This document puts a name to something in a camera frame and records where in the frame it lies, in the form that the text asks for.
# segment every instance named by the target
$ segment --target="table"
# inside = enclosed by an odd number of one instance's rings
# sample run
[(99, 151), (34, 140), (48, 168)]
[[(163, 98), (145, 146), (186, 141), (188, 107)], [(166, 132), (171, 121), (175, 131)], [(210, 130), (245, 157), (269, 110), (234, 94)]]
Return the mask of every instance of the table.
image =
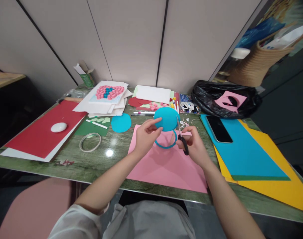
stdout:
[[(124, 110), (124, 112), (129, 115), (134, 111), (135, 108), (129, 105), (127, 105)], [(190, 125), (192, 122), (193, 125), (198, 127), (199, 134), (206, 146), (209, 156), (216, 166), (219, 167), (212, 141), (208, 136), (199, 116), (193, 114), (180, 114), (180, 116), (183, 121), (185, 121), (186, 118), (189, 118)], [(0, 156), (0, 167), (51, 177), (65, 178), (79, 182), (92, 183), (97, 177), (102, 175), (106, 170), (127, 155), (133, 135), (133, 127), (136, 124), (142, 124), (142, 122), (151, 118), (152, 116), (132, 117), (132, 128), (124, 133), (115, 133), (112, 128), (110, 128), (107, 135), (102, 137), (100, 147), (91, 153), (84, 153), (79, 149), (79, 142), (83, 136), (73, 135), (50, 163)], [(250, 128), (259, 130), (251, 119), (244, 119), (244, 121), (249, 125)], [(60, 162), (64, 162), (65, 160), (74, 161), (74, 163), (72, 165), (62, 166)], [(238, 184), (229, 183), (229, 185), (250, 212), (303, 222), (303, 211), (242, 187)], [(208, 194), (203, 194), (128, 179), (126, 179), (121, 185), (121, 189), (212, 205), (212, 198), (209, 190)]]
[(0, 88), (25, 78), (25, 75), (0, 72)]

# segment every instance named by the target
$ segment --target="scissor blade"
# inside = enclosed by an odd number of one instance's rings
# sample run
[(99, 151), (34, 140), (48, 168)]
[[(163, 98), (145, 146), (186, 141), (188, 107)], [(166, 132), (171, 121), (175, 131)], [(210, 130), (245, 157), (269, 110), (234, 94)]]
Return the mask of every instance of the scissor blade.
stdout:
[(181, 136), (181, 131), (180, 131), (180, 125), (179, 125), (179, 119), (178, 119), (178, 116), (177, 116), (177, 123), (178, 123), (179, 134), (180, 134), (180, 136)]

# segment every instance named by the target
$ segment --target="wicker basket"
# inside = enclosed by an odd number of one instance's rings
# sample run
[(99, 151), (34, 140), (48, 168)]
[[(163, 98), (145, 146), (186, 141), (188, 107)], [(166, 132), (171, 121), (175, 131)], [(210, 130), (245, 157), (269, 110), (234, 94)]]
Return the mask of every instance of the wicker basket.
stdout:
[(294, 47), (282, 50), (262, 49), (261, 41), (253, 45), (250, 54), (231, 71), (228, 81), (243, 86), (260, 86), (269, 68), (294, 49)]

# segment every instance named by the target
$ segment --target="small box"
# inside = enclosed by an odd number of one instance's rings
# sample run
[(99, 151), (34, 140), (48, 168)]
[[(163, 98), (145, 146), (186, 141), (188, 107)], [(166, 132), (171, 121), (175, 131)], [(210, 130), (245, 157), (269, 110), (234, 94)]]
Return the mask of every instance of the small box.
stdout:
[(89, 70), (83, 60), (81, 60), (76, 66), (74, 66), (74, 69), (80, 75), (87, 88), (94, 88), (96, 84), (91, 76), (91, 73), (94, 71), (94, 69)]

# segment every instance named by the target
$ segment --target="blue paper circle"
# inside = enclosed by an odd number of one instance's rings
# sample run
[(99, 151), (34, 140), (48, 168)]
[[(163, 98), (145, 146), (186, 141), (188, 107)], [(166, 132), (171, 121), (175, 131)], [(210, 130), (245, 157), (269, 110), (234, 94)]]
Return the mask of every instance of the blue paper circle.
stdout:
[(156, 123), (156, 127), (163, 127), (164, 132), (172, 131), (177, 128), (177, 116), (180, 121), (180, 116), (177, 111), (170, 107), (162, 107), (155, 112), (154, 119), (162, 117), (162, 120)]
[(121, 116), (114, 116), (111, 125), (114, 132), (123, 133), (131, 127), (132, 120), (128, 114), (123, 113)]
[(175, 133), (175, 142), (172, 144), (172, 145), (170, 145), (170, 146), (162, 146), (162, 145), (160, 145), (158, 142), (157, 142), (157, 140), (155, 141), (155, 143), (160, 147), (160, 148), (164, 148), (164, 149), (168, 149), (168, 148), (172, 148), (173, 146), (175, 146), (175, 144), (176, 144), (176, 141), (177, 141), (177, 134), (176, 134), (176, 131), (175, 130), (173, 130), (174, 131), (174, 133)]

